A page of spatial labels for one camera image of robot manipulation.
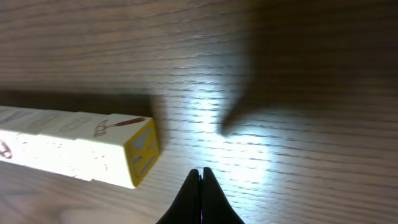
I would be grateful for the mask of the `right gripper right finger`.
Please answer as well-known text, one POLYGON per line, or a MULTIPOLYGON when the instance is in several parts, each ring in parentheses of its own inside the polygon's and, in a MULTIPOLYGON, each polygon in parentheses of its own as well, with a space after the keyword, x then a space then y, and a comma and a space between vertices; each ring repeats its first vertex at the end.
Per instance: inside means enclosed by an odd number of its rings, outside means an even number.
POLYGON ((202 224, 244 224, 229 204, 213 171, 203 168, 201 181, 202 224))

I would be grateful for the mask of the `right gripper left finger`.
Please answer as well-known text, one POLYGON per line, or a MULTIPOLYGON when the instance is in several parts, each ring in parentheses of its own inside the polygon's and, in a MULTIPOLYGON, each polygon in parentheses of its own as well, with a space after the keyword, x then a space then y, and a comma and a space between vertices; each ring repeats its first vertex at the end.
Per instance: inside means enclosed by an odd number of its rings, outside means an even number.
POLYGON ((169 209, 157 224, 200 224, 201 223, 201 175, 192 169, 169 209))

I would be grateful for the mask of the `blue edged white block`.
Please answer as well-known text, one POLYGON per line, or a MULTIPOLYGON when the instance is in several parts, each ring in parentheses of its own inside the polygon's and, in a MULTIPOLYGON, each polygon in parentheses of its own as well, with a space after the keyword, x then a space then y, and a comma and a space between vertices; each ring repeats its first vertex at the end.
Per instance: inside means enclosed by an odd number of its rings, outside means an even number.
POLYGON ((71 152, 77 177, 136 188, 160 149, 153 118, 109 114, 84 125, 71 152))

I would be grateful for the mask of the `green edged white block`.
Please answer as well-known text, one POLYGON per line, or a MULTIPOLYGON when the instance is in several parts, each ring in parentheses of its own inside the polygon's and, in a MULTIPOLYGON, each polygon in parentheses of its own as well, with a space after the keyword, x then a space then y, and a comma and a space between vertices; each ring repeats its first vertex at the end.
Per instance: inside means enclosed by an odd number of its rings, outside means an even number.
POLYGON ((103 118, 103 114, 53 111, 38 120, 34 124, 40 129, 34 146, 37 151, 34 153, 35 168, 87 180, 78 139, 92 133, 93 125, 103 118))

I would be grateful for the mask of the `soccer ball picture block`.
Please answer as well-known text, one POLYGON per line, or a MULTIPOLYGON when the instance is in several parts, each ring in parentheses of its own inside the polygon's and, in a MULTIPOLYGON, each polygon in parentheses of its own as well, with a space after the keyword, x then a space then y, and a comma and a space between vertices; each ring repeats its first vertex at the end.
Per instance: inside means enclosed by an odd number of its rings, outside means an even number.
POLYGON ((33 116, 41 114, 42 110, 32 108, 17 108, 1 106, 1 160, 11 160, 14 155, 13 145, 16 136, 21 132, 19 126, 33 116))

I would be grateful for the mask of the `white block brown pattern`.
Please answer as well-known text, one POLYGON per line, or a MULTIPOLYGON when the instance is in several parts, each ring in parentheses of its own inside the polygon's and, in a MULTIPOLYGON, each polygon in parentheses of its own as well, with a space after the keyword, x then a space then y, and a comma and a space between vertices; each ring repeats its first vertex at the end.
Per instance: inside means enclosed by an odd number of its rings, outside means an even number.
POLYGON ((35 128, 34 124, 38 120, 41 120, 43 117, 57 110, 42 110, 42 111, 43 112, 41 114, 33 116, 31 119, 29 119, 25 123, 22 123, 19 126, 19 130, 21 132, 16 136, 16 143, 12 147, 14 150, 13 158, 11 160, 2 161, 2 162, 9 162, 12 164, 35 168, 34 153, 37 151, 34 149, 34 146, 35 146, 35 140, 38 139, 37 135, 40 129, 35 128))

